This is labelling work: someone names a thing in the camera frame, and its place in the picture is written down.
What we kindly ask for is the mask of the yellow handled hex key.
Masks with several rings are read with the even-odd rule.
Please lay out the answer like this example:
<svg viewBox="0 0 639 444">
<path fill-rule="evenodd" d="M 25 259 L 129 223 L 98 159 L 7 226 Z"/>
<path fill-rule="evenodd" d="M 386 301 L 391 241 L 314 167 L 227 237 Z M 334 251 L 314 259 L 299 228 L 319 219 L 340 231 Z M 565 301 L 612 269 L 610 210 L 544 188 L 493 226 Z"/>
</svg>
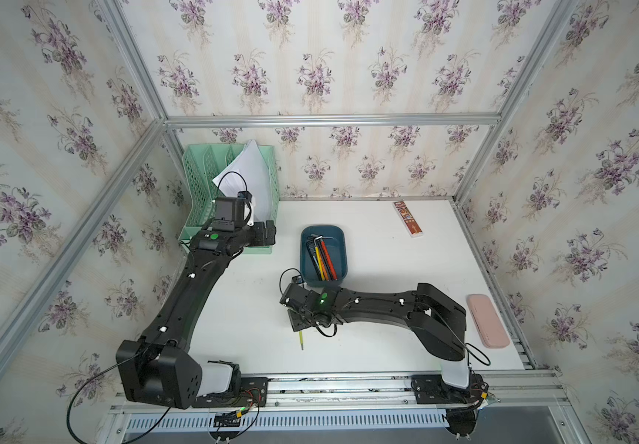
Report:
<svg viewBox="0 0 639 444">
<path fill-rule="evenodd" d="M 321 252 L 319 250 L 319 246 L 317 245 L 317 241 L 313 240 L 313 248 L 314 248 L 314 257 L 315 257 L 315 262 L 317 263 L 317 270 L 319 270 L 319 278 L 322 281 L 326 281 L 327 280 L 327 275 L 323 266 L 323 262 L 322 262 L 322 255 Z"/>
</svg>

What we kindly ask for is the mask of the large black hex key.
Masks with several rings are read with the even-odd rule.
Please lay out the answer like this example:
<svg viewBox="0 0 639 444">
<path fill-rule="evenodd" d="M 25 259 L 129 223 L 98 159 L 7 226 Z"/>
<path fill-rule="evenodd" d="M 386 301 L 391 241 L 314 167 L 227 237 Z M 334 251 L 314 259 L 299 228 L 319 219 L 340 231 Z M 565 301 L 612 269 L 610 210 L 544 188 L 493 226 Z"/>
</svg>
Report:
<svg viewBox="0 0 639 444">
<path fill-rule="evenodd" d="M 317 273 L 317 277 L 320 280 L 324 280 L 324 271 L 321 266 L 321 260 L 317 256 L 317 248 L 313 238 L 308 238 L 306 240 L 306 249 L 308 254 L 310 255 L 310 259 L 312 261 L 313 267 L 315 268 L 315 272 Z"/>
</svg>

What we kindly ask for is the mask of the red handled hex key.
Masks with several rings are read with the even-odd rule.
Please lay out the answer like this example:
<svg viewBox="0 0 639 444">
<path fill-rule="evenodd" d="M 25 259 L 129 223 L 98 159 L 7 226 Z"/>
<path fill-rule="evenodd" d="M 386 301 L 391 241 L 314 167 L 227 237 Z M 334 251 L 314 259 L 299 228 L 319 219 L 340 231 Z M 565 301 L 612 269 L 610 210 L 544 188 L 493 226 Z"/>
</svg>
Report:
<svg viewBox="0 0 639 444">
<path fill-rule="evenodd" d="M 336 281 L 338 279 L 338 274 L 337 274 L 336 269 L 334 267 L 334 264 L 332 262 L 332 258 L 330 257 L 329 249 L 326 246 L 326 243 L 324 242 L 324 240 L 323 240 L 323 238 L 321 236 L 317 236 L 316 238 L 319 239 L 320 245 L 323 248 L 323 255 L 324 255 L 324 258 L 325 258 L 325 264 L 326 264 L 327 268 L 330 271 L 330 275 L 332 276 L 329 281 Z"/>
</svg>

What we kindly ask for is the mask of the orange handled hex key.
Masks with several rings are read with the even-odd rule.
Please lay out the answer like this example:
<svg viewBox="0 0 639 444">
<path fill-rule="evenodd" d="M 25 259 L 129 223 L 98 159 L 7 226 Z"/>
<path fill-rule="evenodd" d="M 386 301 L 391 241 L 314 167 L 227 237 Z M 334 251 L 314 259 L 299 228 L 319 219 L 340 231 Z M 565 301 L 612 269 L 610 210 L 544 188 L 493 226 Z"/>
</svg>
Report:
<svg viewBox="0 0 639 444">
<path fill-rule="evenodd" d="M 326 272 L 326 275 L 327 275 L 327 280 L 326 281 L 329 281 L 332 276 L 330 275 L 330 271 L 329 271 L 329 269 L 327 268 L 327 266 L 325 264 L 325 258 L 324 258 L 324 255 L 323 255 L 323 248 L 321 247 L 320 241 L 319 241 L 318 238 L 315 238 L 314 240 L 317 241 L 317 245 L 319 246 L 319 250 L 320 250 L 321 255 L 322 255 L 322 262 L 323 262 L 323 266 L 324 266 L 324 269 L 325 269 L 325 272 Z"/>
</svg>

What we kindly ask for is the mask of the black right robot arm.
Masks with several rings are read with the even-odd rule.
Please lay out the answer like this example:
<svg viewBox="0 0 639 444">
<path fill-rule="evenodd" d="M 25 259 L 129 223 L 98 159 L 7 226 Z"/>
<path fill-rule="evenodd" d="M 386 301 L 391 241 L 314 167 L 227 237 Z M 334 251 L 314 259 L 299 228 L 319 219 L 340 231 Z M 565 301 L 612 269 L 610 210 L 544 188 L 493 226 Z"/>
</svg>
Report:
<svg viewBox="0 0 639 444">
<path fill-rule="evenodd" d="M 411 330 L 426 351 L 447 366 L 443 383 L 466 390 L 471 370 L 467 359 L 467 311 L 441 290 L 419 283 L 415 290 L 395 293 L 356 292 L 330 286 L 319 292 L 291 283 L 280 304 L 288 310 L 293 331 L 323 334 L 340 325 L 366 322 Z"/>
</svg>

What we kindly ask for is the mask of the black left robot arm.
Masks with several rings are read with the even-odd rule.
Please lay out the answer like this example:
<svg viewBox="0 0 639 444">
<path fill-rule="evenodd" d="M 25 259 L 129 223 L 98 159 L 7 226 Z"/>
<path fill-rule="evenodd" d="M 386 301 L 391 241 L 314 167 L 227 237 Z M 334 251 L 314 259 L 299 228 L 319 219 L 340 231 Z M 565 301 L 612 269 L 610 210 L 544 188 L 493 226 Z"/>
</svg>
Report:
<svg viewBox="0 0 639 444">
<path fill-rule="evenodd" d="M 234 258 L 248 247 L 273 246 L 276 235 L 275 222 L 268 220 L 233 231 L 201 229 L 193 236 L 182 275 L 159 313 L 137 340 L 125 340 L 116 353 L 128 401 L 192 406 L 203 368 L 189 350 L 206 301 Z"/>
</svg>

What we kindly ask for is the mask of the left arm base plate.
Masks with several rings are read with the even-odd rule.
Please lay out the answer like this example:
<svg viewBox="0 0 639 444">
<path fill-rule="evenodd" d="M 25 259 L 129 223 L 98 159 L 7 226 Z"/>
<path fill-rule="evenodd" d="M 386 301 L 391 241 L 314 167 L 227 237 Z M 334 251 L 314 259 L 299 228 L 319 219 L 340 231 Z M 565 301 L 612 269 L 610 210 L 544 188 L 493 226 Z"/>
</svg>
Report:
<svg viewBox="0 0 639 444">
<path fill-rule="evenodd" d="M 222 393 L 211 393 L 198 397 L 194 408 L 241 408 L 264 407 L 267 403 L 269 379 L 267 377 L 241 377 L 232 382 Z"/>
</svg>

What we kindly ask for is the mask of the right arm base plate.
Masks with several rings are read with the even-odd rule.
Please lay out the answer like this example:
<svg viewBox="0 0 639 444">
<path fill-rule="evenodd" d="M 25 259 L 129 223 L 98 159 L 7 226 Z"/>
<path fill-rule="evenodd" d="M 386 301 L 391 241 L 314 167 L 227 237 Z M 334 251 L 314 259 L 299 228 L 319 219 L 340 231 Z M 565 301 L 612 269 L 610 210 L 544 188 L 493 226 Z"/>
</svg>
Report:
<svg viewBox="0 0 639 444">
<path fill-rule="evenodd" d="M 441 375 L 416 375 L 411 378 L 417 404 L 480 405 L 487 397 L 489 384 L 482 375 L 472 372 L 466 388 L 456 388 L 443 381 Z"/>
</svg>

